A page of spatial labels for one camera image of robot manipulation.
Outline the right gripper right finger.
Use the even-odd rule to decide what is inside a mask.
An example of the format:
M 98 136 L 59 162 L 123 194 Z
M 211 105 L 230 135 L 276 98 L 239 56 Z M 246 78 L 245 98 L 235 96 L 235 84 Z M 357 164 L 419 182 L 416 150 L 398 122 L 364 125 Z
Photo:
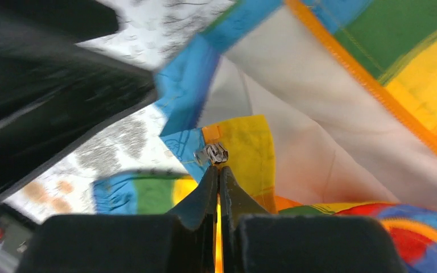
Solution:
M 228 166 L 220 171 L 220 206 L 224 272 L 243 272 L 240 219 L 268 211 L 242 189 Z

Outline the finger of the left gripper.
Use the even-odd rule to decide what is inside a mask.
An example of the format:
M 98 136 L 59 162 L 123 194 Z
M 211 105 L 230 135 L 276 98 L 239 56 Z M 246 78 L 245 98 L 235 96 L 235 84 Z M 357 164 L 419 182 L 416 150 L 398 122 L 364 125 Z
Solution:
M 75 45 L 0 53 L 0 202 L 157 97 L 150 71 Z

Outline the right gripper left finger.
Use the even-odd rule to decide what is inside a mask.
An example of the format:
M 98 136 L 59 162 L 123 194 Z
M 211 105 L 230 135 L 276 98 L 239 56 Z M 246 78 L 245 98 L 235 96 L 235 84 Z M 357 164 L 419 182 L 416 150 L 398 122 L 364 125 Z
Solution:
M 209 167 L 168 212 L 175 217 L 168 272 L 215 272 L 218 177 L 217 167 Z

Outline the silver zipper slider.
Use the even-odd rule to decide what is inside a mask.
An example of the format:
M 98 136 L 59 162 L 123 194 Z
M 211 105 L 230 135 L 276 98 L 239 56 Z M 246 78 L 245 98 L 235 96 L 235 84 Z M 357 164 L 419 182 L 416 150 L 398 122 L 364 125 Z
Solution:
M 222 143 L 206 144 L 201 150 L 194 152 L 195 160 L 201 166 L 210 163 L 219 165 L 226 163 L 229 159 L 229 152 Z

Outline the rainbow striped jacket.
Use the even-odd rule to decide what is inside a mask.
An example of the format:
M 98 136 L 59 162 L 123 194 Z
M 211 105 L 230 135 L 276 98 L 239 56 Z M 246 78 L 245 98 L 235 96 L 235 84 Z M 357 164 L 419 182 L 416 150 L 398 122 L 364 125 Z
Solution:
M 437 272 L 437 1 L 241 1 L 157 74 L 161 140 L 188 172 L 93 187 L 102 214 L 159 213 L 223 144 L 273 213 L 378 220 L 409 272 Z

